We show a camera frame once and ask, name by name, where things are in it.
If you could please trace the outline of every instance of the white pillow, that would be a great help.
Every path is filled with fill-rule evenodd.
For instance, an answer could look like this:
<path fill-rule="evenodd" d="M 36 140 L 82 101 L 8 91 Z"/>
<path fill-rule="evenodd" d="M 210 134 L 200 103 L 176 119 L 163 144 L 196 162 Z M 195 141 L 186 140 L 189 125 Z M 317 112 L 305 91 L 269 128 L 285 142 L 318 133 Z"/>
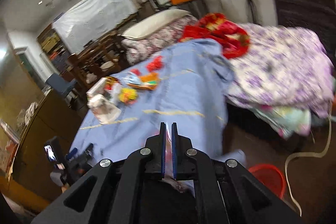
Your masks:
<path fill-rule="evenodd" d="M 182 18 L 190 13 L 185 10 L 172 9 L 164 10 L 150 17 L 145 18 L 139 23 L 128 28 L 122 34 L 123 37 L 130 40 L 140 40 L 149 37 L 152 33 L 157 32 L 169 23 Z"/>

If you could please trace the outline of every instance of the red blanket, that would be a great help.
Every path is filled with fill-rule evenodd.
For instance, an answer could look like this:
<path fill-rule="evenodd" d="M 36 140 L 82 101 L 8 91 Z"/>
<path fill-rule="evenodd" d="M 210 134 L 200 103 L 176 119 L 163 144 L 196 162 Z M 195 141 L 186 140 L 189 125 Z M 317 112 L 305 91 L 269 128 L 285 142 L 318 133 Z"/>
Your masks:
<path fill-rule="evenodd" d="M 194 26 L 186 25 L 179 42 L 193 38 L 212 38 L 222 45 L 226 58 L 242 56 L 248 51 L 250 39 L 247 32 L 227 20 L 223 14 L 208 14 Z"/>

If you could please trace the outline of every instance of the floral bedding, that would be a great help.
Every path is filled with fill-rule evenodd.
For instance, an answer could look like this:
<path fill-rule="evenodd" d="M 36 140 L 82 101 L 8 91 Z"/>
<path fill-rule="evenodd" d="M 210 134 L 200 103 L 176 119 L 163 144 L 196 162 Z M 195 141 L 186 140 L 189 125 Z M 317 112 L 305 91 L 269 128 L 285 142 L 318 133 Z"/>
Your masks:
<path fill-rule="evenodd" d="M 153 53 L 176 43 L 182 36 L 184 27 L 186 25 L 194 25 L 196 22 L 197 19 L 195 17 L 186 15 L 146 39 L 130 40 L 125 38 L 122 40 L 122 44 L 127 48 L 127 61 L 130 65 L 134 65 L 146 60 Z"/>
<path fill-rule="evenodd" d="M 242 108 L 291 106 L 328 115 L 332 63 L 318 36 L 296 27 L 241 24 L 250 36 L 247 54 L 230 59 L 235 80 L 228 98 Z"/>

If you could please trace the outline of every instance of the door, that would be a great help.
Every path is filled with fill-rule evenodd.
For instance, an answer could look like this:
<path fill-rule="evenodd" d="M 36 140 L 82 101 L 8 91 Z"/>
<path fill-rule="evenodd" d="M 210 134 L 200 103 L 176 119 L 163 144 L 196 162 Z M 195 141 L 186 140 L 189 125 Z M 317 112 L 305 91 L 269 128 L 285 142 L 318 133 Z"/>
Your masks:
<path fill-rule="evenodd" d="M 34 82 L 37 84 L 37 86 L 40 88 L 40 90 L 43 90 L 45 87 L 45 84 L 41 77 L 38 75 L 34 67 L 29 62 L 27 55 L 25 53 L 18 53 L 17 54 L 21 60 L 21 64 L 25 67 L 25 69 L 28 71 L 29 75 L 33 78 Z"/>

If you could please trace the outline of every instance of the blue chair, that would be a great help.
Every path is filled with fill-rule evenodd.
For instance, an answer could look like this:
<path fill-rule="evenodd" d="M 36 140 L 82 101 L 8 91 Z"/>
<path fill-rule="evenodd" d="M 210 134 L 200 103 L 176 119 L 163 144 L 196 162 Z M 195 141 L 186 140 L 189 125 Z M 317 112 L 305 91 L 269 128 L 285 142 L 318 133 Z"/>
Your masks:
<path fill-rule="evenodd" d="M 61 76 L 56 73 L 53 73 L 47 80 L 46 84 L 51 86 L 56 90 L 62 98 L 66 98 L 68 94 L 73 90 L 75 84 L 77 83 L 76 79 L 71 80 L 71 82 L 65 81 Z"/>

